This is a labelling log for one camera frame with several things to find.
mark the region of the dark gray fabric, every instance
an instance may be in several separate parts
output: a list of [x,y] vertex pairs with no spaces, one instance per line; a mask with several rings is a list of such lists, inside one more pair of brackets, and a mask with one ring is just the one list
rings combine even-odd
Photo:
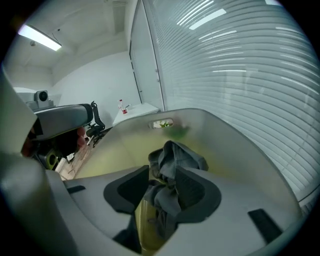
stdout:
[[157,210],[156,218],[149,221],[155,224],[157,234],[167,240],[176,229],[175,216],[181,212],[175,186],[176,166],[207,171],[208,165],[201,155],[171,140],[163,148],[150,153],[148,160],[153,176],[166,182],[149,180],[144,199]]

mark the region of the white counter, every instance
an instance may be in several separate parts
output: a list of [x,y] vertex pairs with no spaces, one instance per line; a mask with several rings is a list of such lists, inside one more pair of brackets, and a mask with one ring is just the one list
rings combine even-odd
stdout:
[[149,103],[142,103],[142,104],[132,106],[132,108],[128,109],[127,111],[128,113],[123,114],[122,111],[119,109],[118,114],[116,115],[112,123],[112,126],[115,126],[120,122],[130,118],[135,118],[135,117],[139,117],[139,116],[143,116],[151,113],[156,113],[159,111],[159,109],[156,108],[155,106],[150,105]]

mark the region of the ribbed white surface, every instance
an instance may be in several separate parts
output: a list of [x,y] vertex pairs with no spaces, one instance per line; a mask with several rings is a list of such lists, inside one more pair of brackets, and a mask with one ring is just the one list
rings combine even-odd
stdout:
[[[264,0],[143,2],[166,110],[201,108],[227,121],[295,193],[319,178],[319,61],[286,10]],[[220,9],[226,14],[189,29]]]

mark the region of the gray cloth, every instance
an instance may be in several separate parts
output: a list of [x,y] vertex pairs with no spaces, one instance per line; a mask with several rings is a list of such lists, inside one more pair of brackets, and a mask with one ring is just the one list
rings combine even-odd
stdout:
[[144,199],[156,208],[156,218],[149,221],[155,224],[158,236],[167,240],[176,229],[175,216],[181,212],[175,186],[176,166],[208,170],[206,160],[187,146],[167,141],[163,148],[149,154],[150,170],[157,180],[150,180]]

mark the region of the white ceiling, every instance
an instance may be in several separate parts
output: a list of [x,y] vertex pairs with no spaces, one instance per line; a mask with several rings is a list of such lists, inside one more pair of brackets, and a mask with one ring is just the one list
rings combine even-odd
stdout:
[[29,18],[32,25],[61,43],[54,51],[17,35],[4,65],[52,69],[66,56],[101,36],[116,37],[124,30],[126,0],[48,0]]

